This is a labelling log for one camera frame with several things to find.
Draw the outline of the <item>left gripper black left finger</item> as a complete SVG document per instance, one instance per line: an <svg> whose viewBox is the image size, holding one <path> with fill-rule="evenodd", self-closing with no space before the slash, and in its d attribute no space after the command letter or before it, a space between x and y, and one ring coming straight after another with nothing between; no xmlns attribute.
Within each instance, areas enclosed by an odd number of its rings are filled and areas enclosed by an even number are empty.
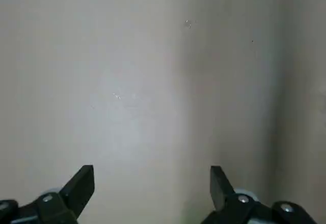
<svg viewBox="0 0 326 224"><path fill-rule="evenodd" d="M1 223L78 223L95 190L94 167L83 165L58 192L50 191L19 206L1 200Z"/></svg>

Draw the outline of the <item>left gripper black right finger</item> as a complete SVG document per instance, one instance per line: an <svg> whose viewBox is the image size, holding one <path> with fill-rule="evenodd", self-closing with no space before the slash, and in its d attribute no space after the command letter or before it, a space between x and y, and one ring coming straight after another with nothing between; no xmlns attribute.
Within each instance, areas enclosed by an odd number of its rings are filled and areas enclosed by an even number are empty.
<svg viewBox="0 0 326 224"><path fill-rule="evenodd" d="M215 210L202 223L316 223L298 204L278 201L269 207L236 192L220 166L210 167L210 195Z"/></svg>

